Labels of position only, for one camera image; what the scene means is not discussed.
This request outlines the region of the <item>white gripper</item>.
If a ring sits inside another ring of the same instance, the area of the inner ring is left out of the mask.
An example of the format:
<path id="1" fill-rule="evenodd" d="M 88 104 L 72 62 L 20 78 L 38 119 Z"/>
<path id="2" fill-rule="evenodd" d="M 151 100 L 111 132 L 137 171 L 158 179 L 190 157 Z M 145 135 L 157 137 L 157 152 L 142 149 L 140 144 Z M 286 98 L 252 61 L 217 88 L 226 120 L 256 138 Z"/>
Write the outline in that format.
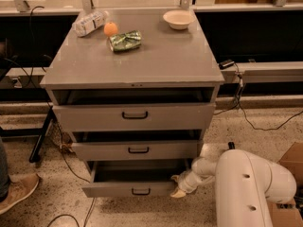
<path id="1" fill-rule="evenodd" d="M 170 194 L 172 198 L 180 199 L 186 194 L 192 193 L 202 184 L 201 178 L 192 170 L 184 171 L 181 175 L 172 175 L 170 177 L 178 183 L 178 187 Z"/>

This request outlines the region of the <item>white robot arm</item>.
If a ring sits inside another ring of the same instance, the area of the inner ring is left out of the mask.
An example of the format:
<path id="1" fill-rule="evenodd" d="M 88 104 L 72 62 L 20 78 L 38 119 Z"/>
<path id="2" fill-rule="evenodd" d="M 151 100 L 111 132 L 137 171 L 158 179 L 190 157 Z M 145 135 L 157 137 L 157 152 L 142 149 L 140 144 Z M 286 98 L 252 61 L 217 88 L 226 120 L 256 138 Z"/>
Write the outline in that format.
<path id="1" fill-rule="evenodd" d="M 290 170 L 241 149 L 224 152 L 216 162 L 198 157 L 172 179 L 173 198 L 215 184 L 217 227 L 273 227 L 268 203 L 287 203 L 296 192 Z"/>

